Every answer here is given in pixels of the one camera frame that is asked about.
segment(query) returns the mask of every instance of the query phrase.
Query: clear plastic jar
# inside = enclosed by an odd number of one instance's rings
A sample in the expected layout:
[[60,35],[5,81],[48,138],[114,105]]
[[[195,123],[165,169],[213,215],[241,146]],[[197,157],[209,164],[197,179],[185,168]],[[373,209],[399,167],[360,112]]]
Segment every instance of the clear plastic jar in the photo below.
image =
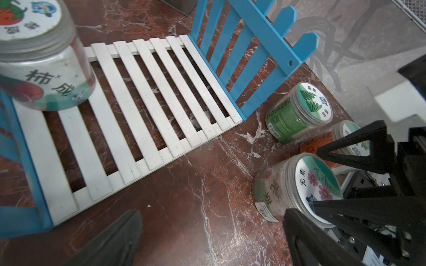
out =
[[311,203],[340,200],[343,195],[330,167],[318,156],[303,153],[259,172],[253,181],[253,199],[268,221],[282,221],[287,209],[296,208],[319,227],[332,228],[314,213]]
[[324,94],[314,85],[300,82],[266,114],[269,132],[284,143],[310,129],[327,125],[333,110]]
[[[318,134],[314,137],[308,138],[300,143],[300,153],[310,152],[317,154],[319,147],[327,145],[333,141],[346,137],[347,135],[359,130],[360,127],[352,121],[343,120],[329,127],[324,133]],[[336,151],[339,154],[369,156],[370,155],[370,142],[368,140],[348,147],[344,147]],[[328,166],[333,169],[335,174],[344,174],[355,170],[352,167],[325,161]]]
[[62,0],[4,3],[0,25],[0,87],[14,99],[59,111],[92,94],[95,75]]

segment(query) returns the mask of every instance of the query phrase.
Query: flower illustration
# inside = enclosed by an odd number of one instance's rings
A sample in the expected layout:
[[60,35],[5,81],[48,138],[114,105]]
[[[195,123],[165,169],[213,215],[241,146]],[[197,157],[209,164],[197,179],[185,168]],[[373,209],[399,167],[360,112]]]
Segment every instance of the flower illustration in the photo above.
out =
[[309,171],[308,179],[309,179],[309,183],[311,183],[313,186],[318,185],[318,176],[314,174],[313,172]]
[[321,195],[321,200],[332,200],[333,197],[331,196],[331,191],[326,186],[319,186],[319,194]]

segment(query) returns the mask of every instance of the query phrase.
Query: green jar label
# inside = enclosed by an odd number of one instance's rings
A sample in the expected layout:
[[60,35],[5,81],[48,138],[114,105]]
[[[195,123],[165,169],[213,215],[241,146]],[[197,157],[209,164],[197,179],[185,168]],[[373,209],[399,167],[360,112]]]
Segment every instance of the green jar label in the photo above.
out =
[[330,168],[320,159],[305,156],[296,165],[296,187],[305,208],[317,220],[329,223],[316,215],[312,202],[319,200],[341,200],[343,194]]
[[266,126],[282,142],[291,141],[296,133],[309,127],[295,112],[290,97],[267,113]]

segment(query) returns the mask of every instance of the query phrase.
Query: blue wooden fence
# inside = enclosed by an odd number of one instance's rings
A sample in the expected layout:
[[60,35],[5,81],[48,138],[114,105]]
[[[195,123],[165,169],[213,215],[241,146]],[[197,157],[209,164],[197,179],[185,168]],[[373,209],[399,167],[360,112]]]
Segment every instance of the blue wooden fence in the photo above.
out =
[[[205,58],[210,48],[217,24],[225,5],[225,0],[214,0],[210,10],[206,29],[199,47],[199,52],[204,60],[211,67],[215,74],[219,62],[228,47],[229,41],[239,23],[244,21],[244,28],[241,31],[235,46],[233,47],[225,66],[219,77],[216,77],[223,90],[234,103],[237,110],[241,111],[242,118],[246,120],[259,106],[264,103],[278,87],[283,84],[318,48],[319,36],[316,33],[306,33],[291,48],[283,39],[284,35],[296,22],[296,10],[289,6],[281,11],[273,25],[265,17],[273,0],[229,0],[231,8],[226,18],[223,29],[210,61]],[[206,11],[208,0],[199,0],[194,17],[194,23],[190,38],[195,46],[200,35],[201,25]],[[253,56],[244,67],[242,73],[228,93],[225,86],[228,84],[235,69],[239,65],[244,53],[249,47],[253,37],[256,36],[260,45]],[[259,69],[264,65],[268,57],[271,56],[277,67],[269,74],[261,86],[251,95],[242,108],[238,108],[236,101],[247,88]]]

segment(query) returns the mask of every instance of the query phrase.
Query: white fence slat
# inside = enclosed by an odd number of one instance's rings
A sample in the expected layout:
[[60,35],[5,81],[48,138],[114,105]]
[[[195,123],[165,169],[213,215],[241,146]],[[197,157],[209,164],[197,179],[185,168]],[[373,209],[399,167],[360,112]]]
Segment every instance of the white fence slat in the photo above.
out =
[[[183,42],[180,39],[177,39],[178,43],[181,47],[184,47]],[[152,44],[150,43],[150,41],[146,40],[145,41],[148,48],[150,49],[151,53],[154,53],[154,47],[152,46]],[[167,42],[166,39],[161,39],[161,43],[164,46],[164,48],[166,50],[171,50],[172,48],[170,47],[170,44]],[[133,55],[138,55],[139,52],[138,50],[136,50],[136,47],[133,45],[133,43],[127,43],[127,45],[129,46],[130,51],[132,52]],[[111,49],[111,46],[114,47],[112,44],[108,44],[107,48],[110,51],[110,55],[112,58],[119,58],[120,55],[118,54],[118,52],[114,49]],[[93,51],[93,48],[91,46],[85,47],[84,51],[86,52],[86,56],[89,59],[89,62],[94,62],[97,61],[98,59],[96,58],[95,52]]]
[[207,66],[204,59],[198,53],[197,49],[195,48],[194,44],[189,39],[188,35],[180,35],[179,38],[184,43],[186,49],[188,50],[192,59],[194,59],[194,62],[197,64],[198,68],[200,68],[207,82],[210,84],[210,86],[212,86],[213,91],[216,93],[216,96],[219,98],[219,100],[221,101],[226,111],[231,116],[234,123],[235,124],[240,123],[242,121],[241,116],[239,115],[238,111],[235,109],[232,102],[229,100],[226,93],[223,91],[222,87],[220,86],[217,79],[214,77],[213,73],[210,71],[210,68]]
[[141,95],[145,106],[150,112],[151,117],[153,118],[155,125],[158,128],[158,131],[160,131],[160,134],[167,144],[167,147],[169,147],[174,157],[178,157],[179,155],[183,154],[185,150],[179,142],[179,137],[177,136],[172,125],[167,119],[166,114],[161,108],[160,103],[157,101],[157,98],[152,92],[151,87],[149,86],[141,69],[139,68],[135,57],[130,53],[126,42],[114,42],[114,45],[120,54],[120,58],[123,61],[127,72],[129,72],[136,89]]
[[112,192],[111,184],[78,107],[59,111],[58,114],[90,197],[95,201]]
[[89,97],[89,103],[101,127],[102,134],[105,137],[118,171],[123,178],[123,183],[127,184],[140,177],[141,172],[136,165],[132,152],[97,78],[95,90]]
[[207,108],[210,110],[210,113],[213,115],[216,122],[220,125],[222,130],[229,128],[229,123],[217,105],[216,101],[213,99],[210,92],[207,90],[207,87],[204,85],[204,82],[198,76],[197,71],[195,70],[192,63],[189,61],[182,47],[177,43],[177,38],[174,36],[166,37],[170,46],[172,47],[173,52],[176,54],[176,57],[181,62],[183,68],[197,89],[203,101],[206,103]]
[[111,86],[112,92],[117,99],[117,102],[126,118],[127,124],[132,131],[132,134],[138,144],[139,149],[147,162],[149,169],[154,169],[161,164],[163,160],[155,146],[154,140],[152,139],[147,126],[145,125],[141,114],[136,107],[123,78],[118,71],[117,66],[114,63],[111,55],[108,52],[105,43],[93,43],[92,48],[98,58],[98,62],[101,65],[102,70],[105,73],[105,77]]
[[46,120],[36,111],[13,100],[54,224],[78,210]]
[[133,43],[135,44],[137,50],[139,51],[139,54],[142,57],[142,60],[147,66],[148,71],[151,73],[151,76],[153,80],[155,81],[155,83],[157,84],[158,89],[161,92],[161,95],[163,96],[164,100],[169,106],[170,111],[172,111],[176,119],[176,122],[178,122],[188,142],[191,144],[192,147],[197,146],[198,144],[201,143],[201,139],[198,136],[197,131],[195,130],[191,120],[189,120],[189,117],[185,113],[185,110],[183,109],[181,103],[176,97],[175,92],[170,87],[170,84],[167,81],[166,77],[164,76],[164,73],[160,69],[160,66],[158,65],[157,61],[153,57],[152,53],[149,51],[145,41],[133,40]]
[[154,46],[155,51],[172,77],[174,83],[178,87],[178,90],[182,94],[182,97],[185,99],[188,107],[191,109],[191,112],[194,114],[195,119],[200,124],[201,129],[206,134],[207,138],[211,139],[216,135],[216,131],[214,130],[212,124],[183,78],[182,74],[176,67],[173,59],[170,57],[167,50],[164,48],[164,45],[161,42],[162,39],[159,38],[151,38],[150,42]]

